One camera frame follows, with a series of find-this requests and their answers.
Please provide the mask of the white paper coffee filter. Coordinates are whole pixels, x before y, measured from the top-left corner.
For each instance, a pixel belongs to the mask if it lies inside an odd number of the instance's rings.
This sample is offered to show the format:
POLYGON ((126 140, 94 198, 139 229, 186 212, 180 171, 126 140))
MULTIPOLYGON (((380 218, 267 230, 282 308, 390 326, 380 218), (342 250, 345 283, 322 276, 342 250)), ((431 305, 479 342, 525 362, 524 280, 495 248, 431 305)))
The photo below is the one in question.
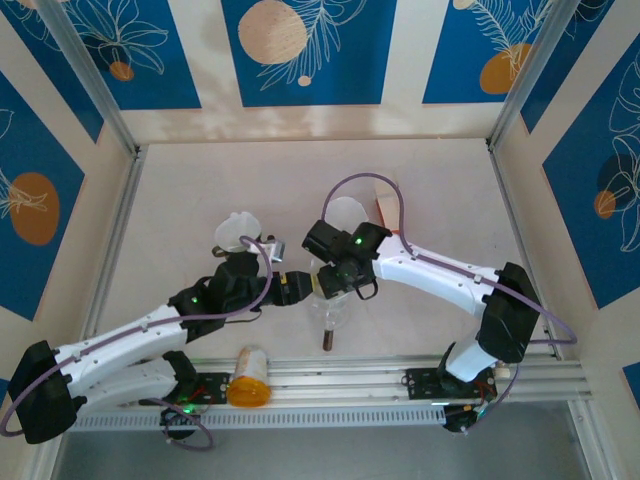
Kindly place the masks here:
POLYGON ((337 230, 352 234, 361 223, 368 222, 369 217, 360 202, 342 196, 328 203, 324 220, 337 230))
POLYGON ((216 228, 215 246, 228 253, 243 252, 247 250, 247 246, 240 238, 246 236, 256 240, 261 232, 261 224, 254 215, 246 211, 233 212, 216 228))

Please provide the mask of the coffee filter pack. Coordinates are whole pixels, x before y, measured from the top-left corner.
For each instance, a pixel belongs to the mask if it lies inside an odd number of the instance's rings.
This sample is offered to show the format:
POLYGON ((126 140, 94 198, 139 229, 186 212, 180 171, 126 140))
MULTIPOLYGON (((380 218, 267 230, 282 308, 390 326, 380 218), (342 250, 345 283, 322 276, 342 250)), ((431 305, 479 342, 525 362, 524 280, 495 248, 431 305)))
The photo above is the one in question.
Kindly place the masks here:
POLYGON ((394 188, 387 182, 374 181, 375 200, 381 224, 393 234, 402 233, 402 216, 400 199, 394 188))

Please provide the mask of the orange lidded plastic jar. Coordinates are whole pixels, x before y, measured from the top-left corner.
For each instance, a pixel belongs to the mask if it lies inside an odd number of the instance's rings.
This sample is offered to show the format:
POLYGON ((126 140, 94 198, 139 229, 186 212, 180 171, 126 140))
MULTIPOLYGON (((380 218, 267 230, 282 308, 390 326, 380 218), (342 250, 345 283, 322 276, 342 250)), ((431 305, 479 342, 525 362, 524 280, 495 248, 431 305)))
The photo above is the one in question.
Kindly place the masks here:
POLYGON ((264 350, 246 346, 240 351, 226 395, 228 403, 239 408, 258 408, 270 401, 268 357, 264 350))

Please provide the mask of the black controller board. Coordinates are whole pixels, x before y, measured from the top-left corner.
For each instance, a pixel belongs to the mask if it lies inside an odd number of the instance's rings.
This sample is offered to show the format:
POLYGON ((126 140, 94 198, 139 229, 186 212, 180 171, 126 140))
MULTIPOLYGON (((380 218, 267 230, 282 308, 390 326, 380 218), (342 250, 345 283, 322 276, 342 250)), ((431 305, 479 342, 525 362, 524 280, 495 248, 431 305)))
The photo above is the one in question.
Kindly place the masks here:
POLYGON ((486 414, 488 407, 488 402, 445 406, 444 428, 452 433, 465 433, 486 414))
POLYGON ((192 403, 174 407, 164 407, 160 414, 161 426, 194 426, 195 420, 200 420, 201 411, 192 403))

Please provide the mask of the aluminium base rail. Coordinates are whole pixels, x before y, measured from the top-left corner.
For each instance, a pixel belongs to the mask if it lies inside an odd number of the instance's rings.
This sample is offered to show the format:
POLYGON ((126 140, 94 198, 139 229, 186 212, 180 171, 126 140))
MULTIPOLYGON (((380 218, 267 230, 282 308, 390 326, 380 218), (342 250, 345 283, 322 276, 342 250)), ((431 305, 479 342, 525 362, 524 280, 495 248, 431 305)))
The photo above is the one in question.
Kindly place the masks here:
MULTIPOLYGON (((408 401, 431 405, 487 401, 410 400, 401 383, 405 371, 436 368, 437 364, 435 358, 428 356, 270 360, 271 398, 266 405, 278 409, 379 406, 408 401)), ((179 373, 176 363, 156 359, 136 363, 103 379, 85 380, 78 387, 71 386, 69 391, 79 416, 141 408, 151 404, 155 397, 164 400, 180 380, 191 379, 197 373, 226 372, 232 378, 235 365, 232 359, 194 359, 185 373, 179 373)), ((577 361, 535 355, 517 366, 500 366, 493 372, 497 398, 505 401, 568 401, 591 396, 577 361)))

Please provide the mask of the aluminium side rail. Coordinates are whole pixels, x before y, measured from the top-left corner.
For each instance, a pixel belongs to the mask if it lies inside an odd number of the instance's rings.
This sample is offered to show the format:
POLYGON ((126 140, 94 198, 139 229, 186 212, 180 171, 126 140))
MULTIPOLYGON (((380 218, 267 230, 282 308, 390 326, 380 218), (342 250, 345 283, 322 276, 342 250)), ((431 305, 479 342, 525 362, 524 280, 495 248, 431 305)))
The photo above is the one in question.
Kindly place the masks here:
MULTIPOLYGON (((520 258, 519 264, 526 271, 529 277, 529 280, 531 281, 534 292, 538 297, 540 305, 543 306, 544 305, 543 296, 539 292, 539 288, 535 280, 534 272, 531 268, 531 262, 525 248, 525 244, 521 234, 521 229, 518 223, 517 212, 514 209, 514 204, 512 202, 509 187, 506 184, 505 177, 502 173, 500 163, 495 153, 491 150, 489 150, 488 153, 489 153, 491 164, 494 170, 494 174, 496 176, 498 187, 502 196, 502 200, 511 224, 511 230, 513 232, 513 236, 514 236, 517 250, 519 253, 519 258, 520 258)), ((529 343, 527 352, 532 353, 534 355, 542 355, 543 351, 545 351, 548 355, 555 358, 556 360, 562 360, 563 355, 561 352, 561 348, 558 345, 552 343, 552 340, 555 339, 555 330, 554 330, 553 323, 549 322, 548 318, 545 315, 543 314, 539 315, 535 332, 536 334, 534 335, 531 342, 529 343)))
POLYGON ((109 229, 106 250, 95 275, 91 296, 86 307, 82 326, 79 330, 79 340, 86 340, 93 337, 98 330, 139 188, 148 148, 148 144, 137 147, 136 155, 131 162, 126 176, 126 182, 118 197, 117 208, 109 229))

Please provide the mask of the aluminium frame post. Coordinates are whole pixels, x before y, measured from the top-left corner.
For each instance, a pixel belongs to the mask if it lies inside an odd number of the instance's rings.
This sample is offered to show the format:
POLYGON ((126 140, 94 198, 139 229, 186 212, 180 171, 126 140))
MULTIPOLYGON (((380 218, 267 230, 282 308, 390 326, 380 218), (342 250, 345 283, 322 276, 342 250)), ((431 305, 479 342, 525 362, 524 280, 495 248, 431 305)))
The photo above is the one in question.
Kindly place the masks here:
POLYGON ((490 154, 495 154, 510 125, 518 116, 533 87, 554 52, 581 0, 554 0, 549 16, 542 24, 529 55, 516 77, 511 91, 487 138, 490 154))
POLYGON ((45 26, 114 137, 133 159, 140 146, 71 20, 57 0, 34 0, 45 26))

